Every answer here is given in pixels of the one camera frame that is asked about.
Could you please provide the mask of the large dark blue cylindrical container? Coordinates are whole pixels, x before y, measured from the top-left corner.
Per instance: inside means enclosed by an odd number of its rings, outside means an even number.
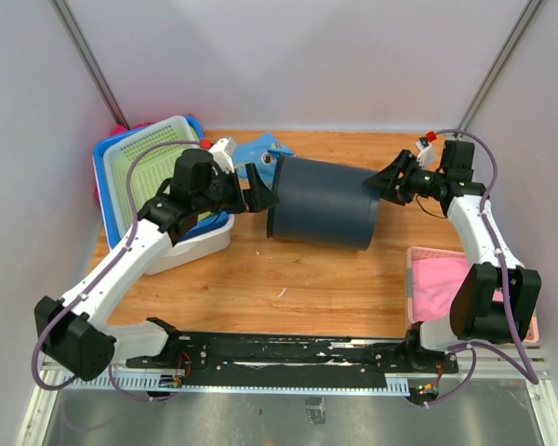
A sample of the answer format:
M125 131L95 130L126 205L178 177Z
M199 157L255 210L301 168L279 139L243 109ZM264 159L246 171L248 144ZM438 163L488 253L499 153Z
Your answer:
M283 156L272 192L267 237L365 251L379 216L380 192L364 185L370 169Z

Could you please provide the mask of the white perforated plastic basket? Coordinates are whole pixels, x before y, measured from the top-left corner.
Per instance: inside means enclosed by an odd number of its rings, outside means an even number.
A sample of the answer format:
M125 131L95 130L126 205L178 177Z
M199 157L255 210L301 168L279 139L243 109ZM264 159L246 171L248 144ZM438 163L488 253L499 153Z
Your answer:
M116 224L126 231L132 211L126 191L126 176L132 170L131 191L137 208L150 200L161 183L171 177L176 159L188 149L187 140L197 140L183 116L172 116L115 142L103 154L107 185L110 188Z

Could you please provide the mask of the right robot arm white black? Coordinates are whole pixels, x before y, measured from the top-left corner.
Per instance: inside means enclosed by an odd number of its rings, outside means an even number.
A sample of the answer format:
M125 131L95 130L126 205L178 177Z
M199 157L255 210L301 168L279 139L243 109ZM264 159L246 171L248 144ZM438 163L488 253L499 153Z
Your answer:
M434 364L436 355L469 348L498 354L532 383L537 374L527 357L526 338L541 289L541 278L512 253L492 212L491 191L497 162L477 136L446 129L420 137L418 151L401 151L365 187L382 199L405 206L418 197L439 203L455 228L469 271L446 315L419 321L405 335L403 360L415 372ZM473 179L473 156L481 147L493 167L488 184Z

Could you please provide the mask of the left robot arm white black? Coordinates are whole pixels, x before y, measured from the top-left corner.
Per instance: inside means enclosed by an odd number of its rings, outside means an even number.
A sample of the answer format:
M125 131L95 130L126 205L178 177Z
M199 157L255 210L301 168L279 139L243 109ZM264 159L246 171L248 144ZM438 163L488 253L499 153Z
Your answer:
M182 152L173 176L132 210L132 226L120 243L75 287L58 299L44 296L35 306L38 337L31 369L38 386L48 387L39 376L41 353L84 381L114 362L150 357L167 368L179 360L180 344L171 339L170 325L156 319L116 327L107 322L127 291L181 241L200 215L259 213L278 204L256 166L247 164L246 172L249 186L242 189L224 150Z

